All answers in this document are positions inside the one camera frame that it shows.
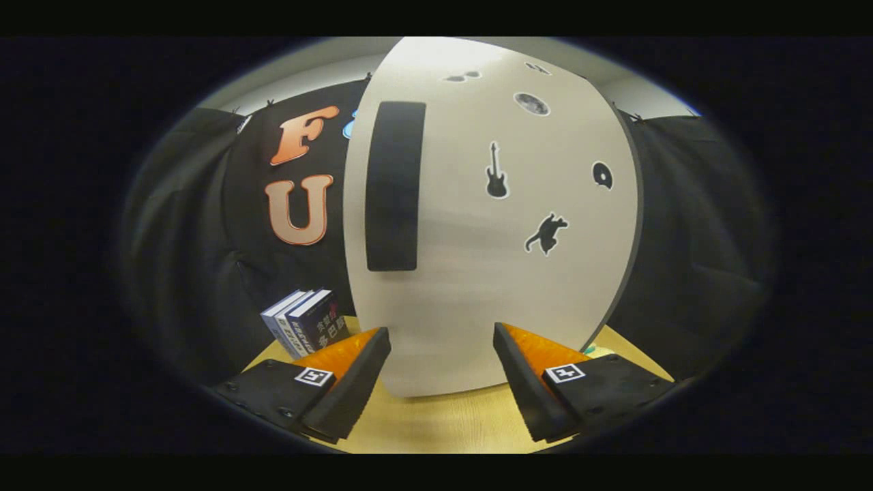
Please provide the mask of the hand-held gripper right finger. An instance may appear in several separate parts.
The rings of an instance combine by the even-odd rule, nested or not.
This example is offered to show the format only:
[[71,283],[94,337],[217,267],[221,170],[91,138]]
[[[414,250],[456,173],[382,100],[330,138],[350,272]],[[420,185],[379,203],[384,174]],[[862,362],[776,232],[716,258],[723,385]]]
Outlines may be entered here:
[[534,441],[606,436],[676,391],[676,383],[621,355],[590,357],[500,321],[493,347]]

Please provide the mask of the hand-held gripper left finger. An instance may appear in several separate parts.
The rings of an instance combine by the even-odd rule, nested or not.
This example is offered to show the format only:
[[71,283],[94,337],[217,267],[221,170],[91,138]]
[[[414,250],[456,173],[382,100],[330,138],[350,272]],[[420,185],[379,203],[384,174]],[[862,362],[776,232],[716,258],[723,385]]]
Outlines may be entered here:
[[212,391],[281,431],[336,444],[362,416],[390,352],[389,330],[378,327],[295,361],[265,359]]

